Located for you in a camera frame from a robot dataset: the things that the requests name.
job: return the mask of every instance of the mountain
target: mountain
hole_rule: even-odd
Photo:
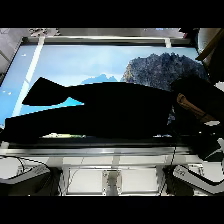
[[[81,84],[92,84],[92,83],[101,83],[101,82],[117,82],[114,76],[111,76],[109,79],[105,74],[97,76],[95,78],[89,78],[81,82]]]
[[[123,82],[137,83],[171,91],[170,84],[177,78],[196,75],[208,80],[202,64],[178,54],[151,54],[147,58],[131,60],[121,79]]]

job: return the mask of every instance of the metal frame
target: metal frame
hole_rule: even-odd
[[[36,37],[24,37],[19,43],[21,45],[37,45],[39,38]],[[57,36],[57,37],[46,37],[44,39],[44,45],[60,44],[60,45],[112,45],[112,46],[163,46],[163,47],[194,47],[191,45],[189,39],[182,38],[160,38],[160,37],[111,37],[111,36]],[[34,145],[25,147],[25,145],[9,144],[9,148],[5,150],[7,155],[14,156],[121,156],[121,155],[139,155],[139,156],[155,156],[155,155],[171,155],[173,154],[174,144],[176,142],[169,143],[168,145],[145,144],[143,142],[122,142],[117,143],[116,140],[112,140],[111,144],[104,142],[102,144],[96,142],[85,143],[85,139],[82,141],[82,146],[78,142],[74,142],[69,148],[63,146],[67,144],[68,139],[64,139],[63,145],[57,143],[53,148],[49,148],[51,143],[48,140],[42,139],[42,144],[35,148]],[[187,147],[177,147],[176,154],[189,155],[191,151]]]

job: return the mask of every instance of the sky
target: sky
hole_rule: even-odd
[[[0,87],[0,124],[11,117],[36,46],[21,46],[15,56],[6,78]],[[80,85],[83,80],[105,74],[120,81],[130,60],[148,57],[152,53],[176,53],[193,60],[197,57],[194,48],[166,48],[150,46],[83,46],[83,45],[44,45],[29,89],[39,77],[47,78],[63,86]],[[23,105],[21,114],[62,106],[81,104],[71,98],[51,107]]]

